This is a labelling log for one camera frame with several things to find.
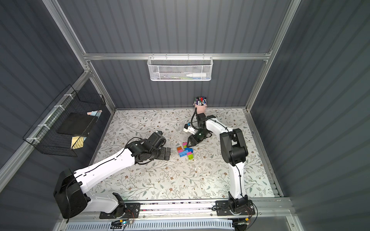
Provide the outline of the light blue long lego brick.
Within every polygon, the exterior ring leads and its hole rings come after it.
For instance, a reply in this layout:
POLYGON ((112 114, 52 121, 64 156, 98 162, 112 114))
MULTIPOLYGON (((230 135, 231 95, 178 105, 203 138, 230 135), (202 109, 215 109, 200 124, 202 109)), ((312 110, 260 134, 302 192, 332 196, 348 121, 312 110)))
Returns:
POLYGON ((191 152, 191 153, 193 153, 193 149, 192 148, 185 148, 185 149, 183 149, 184 151, 182 152, 182 153, 179 153, 179 156, 180 157, 185 157, 185 156, 187 156, 187 153, 188 152, 191 152))

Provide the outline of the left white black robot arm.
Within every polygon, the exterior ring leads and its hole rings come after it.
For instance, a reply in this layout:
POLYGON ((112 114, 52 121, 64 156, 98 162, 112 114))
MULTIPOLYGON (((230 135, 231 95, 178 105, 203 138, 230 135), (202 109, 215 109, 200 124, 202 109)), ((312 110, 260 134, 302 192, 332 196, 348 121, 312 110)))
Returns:
POLYGON ((132 138, 117 153, 93 165, 62 171, 53 192, 62 217, 70 219, 83 212, 100 212, 104 218, 131 215, 132 209, 127 208, 118 193, 93 193, 91 189, 135 164, 145 165, 155 159, 168 160, 171 150, 165 144, 163 132, 156 131, 146 139, 132 138))

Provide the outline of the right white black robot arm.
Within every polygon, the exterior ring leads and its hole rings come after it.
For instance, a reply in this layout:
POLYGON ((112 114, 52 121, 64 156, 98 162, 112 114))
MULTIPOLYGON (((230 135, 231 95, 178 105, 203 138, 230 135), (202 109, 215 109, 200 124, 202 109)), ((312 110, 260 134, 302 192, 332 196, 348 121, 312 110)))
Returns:
POLYGON ((234 214, 241 213, 249 203, 243 176, 248 149, 242 130, 227 127, 215 116, 206 116, 195 109, 190 122, 184 126, 184 131, 191 133, 188 137, 189 148, 212 135, 219 136, 221 155, 230 170, 228 207, 234 214))

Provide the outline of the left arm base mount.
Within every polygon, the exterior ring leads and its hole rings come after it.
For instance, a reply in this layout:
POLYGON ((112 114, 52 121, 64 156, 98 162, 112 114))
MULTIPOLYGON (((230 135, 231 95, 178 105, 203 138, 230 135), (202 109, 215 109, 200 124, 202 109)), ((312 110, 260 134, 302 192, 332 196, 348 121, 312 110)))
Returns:
POLYGON ((125 206, 118 205, 118 207, 111 213, 101 212, 99 218, 100 219, 138 218, 140 208, 141 208, 140 203, 126 203, 125 206))

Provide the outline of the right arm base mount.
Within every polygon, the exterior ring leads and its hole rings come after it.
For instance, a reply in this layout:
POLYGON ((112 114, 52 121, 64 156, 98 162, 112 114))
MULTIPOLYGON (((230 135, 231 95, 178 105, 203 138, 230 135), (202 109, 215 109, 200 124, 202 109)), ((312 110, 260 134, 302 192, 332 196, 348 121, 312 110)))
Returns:
POLYGON ((251 201, 237 200, 218 200, 211 208, 218 216, 247 216, 248 218, 256 214, 255 207, 251 201))

